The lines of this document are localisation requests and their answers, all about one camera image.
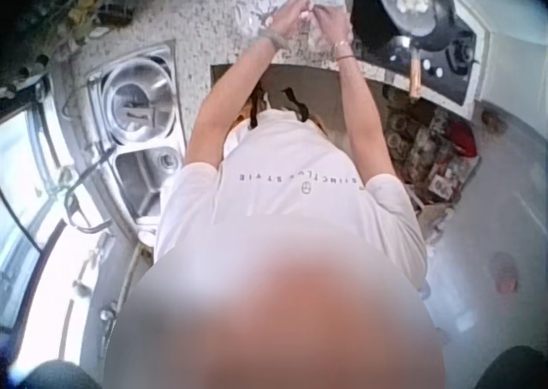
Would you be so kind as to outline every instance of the hand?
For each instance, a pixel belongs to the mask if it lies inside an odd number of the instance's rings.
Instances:
[[[270,29],[288,39],[301,29],[301,23],[306,19],[309,0],[288,0],[282,8],[272,16]]]
[[[352,25],[344,9],[316,5],[313,13],[320,29],[332,45],[352,39]]]

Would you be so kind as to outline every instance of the kitchen counter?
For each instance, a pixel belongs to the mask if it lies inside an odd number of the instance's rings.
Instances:
[[[235,25],[236,0],[140,0],[133,23],[113,31],[101,39],[91,41],[72,57],[73,82],[82,85],[87,74],[99,65],[139,48],[176,40],[176,71],[182,122],[187,138],[190,136],[200,104],[211,89],[211,66],[234,63],[250,45]],[[457,13],[462,6],[457,3]],[[477,24],[471,25],[476,32]],[[479,36],[483,51],[483,35]],[[290,51],[280,51],[274,63],[304,65],[337,70],[329,54],[312,54],[306,49],[306,39],[293,42]],[[363,75],[370,80],[408,88],[408,79],[390,71],[360,62]],[[443,106],[467,119],[474,110],[474,98],[480,78],[480,65],[475,64],[472,80],[463,106],[423,87],[423,98]],[[82,113],[87,105],[80,102]]]

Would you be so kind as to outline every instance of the gas stove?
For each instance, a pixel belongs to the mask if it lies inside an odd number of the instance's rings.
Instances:
[[[409,39],[400,36],[379,0],[354,0],[354,53],[362,61],[409,75]],[[463,105],[474,63],[476,35],[458,16],[454,39],[443,51],[420,51],[422,83]]]

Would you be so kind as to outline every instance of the bracelet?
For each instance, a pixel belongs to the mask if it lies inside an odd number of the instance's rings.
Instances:
[[[288,41],[282,35],[280,35],[279,33],[275,33],[268,27],[260,28],[259,36],[270,39],[277,51],[279,51],[280,49],[289,49]]]
[[[340,40],[333,45],[333,51],[335,51],[337,48],[340,48],[341,46],[350,46],[350,43],[347,40]]]
[[[349,57],[356,57],[355,55],[345,55],[344,57],[338,57],[335,62],[342,61],[343,59],[347,59]]]
[[[333,49],[331,50],[331,53],[333,56],[337,54],[337,49],[339,49],[341,46],[348,46],[350,47],[350,43],[347,40],[341,40],[333,45]]]

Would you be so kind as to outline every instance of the logo on shirt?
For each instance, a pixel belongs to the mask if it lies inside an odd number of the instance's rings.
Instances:
[[[354,185],[358,187],[358,190],[366,190],[361,183],[361,180],[357,177],[333,177],[327,176],[315,171],[299,171],[286,176],[261,174],[261,173],[241,173],[239,174],[240,182],[271,182],[271,183],[285,183],[306,179],[301,184],[301,192],[304,195],[308,195],[312,192],[313,184],[324,185]]]
[[[302,183],[301,192],[305,195],[308,195],[310,192],[312,192],[312,185],[310,184],[309,181]]]

